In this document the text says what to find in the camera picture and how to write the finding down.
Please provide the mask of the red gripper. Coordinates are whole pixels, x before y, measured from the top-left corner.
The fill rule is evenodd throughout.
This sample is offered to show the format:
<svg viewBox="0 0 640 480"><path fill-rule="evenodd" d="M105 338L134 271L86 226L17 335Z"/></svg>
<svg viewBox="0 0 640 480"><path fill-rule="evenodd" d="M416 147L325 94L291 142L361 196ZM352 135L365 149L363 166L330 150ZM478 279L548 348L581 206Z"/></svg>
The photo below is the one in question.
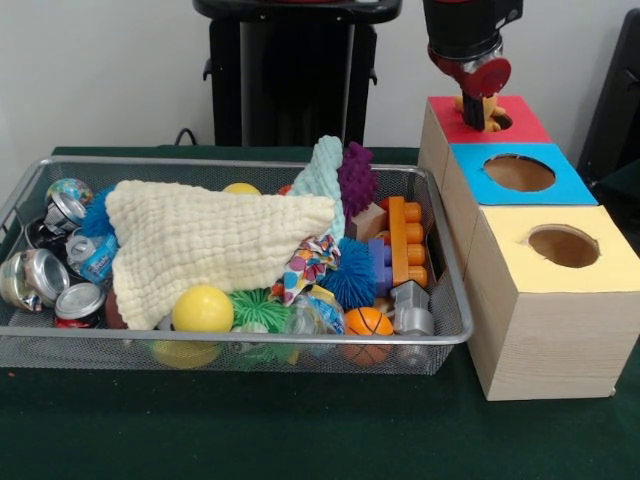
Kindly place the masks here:
<svg viewBox="0 0 640 480"><path fill-rule="evenodd" d="M464 123L476 131L484 131L483 98L474 96L493 96L508 82L512 68L503 55L503 44L498 43L495 49L466 60L443 57L432 48L428 54L436 67L453 78L463 91Z"/></svg>

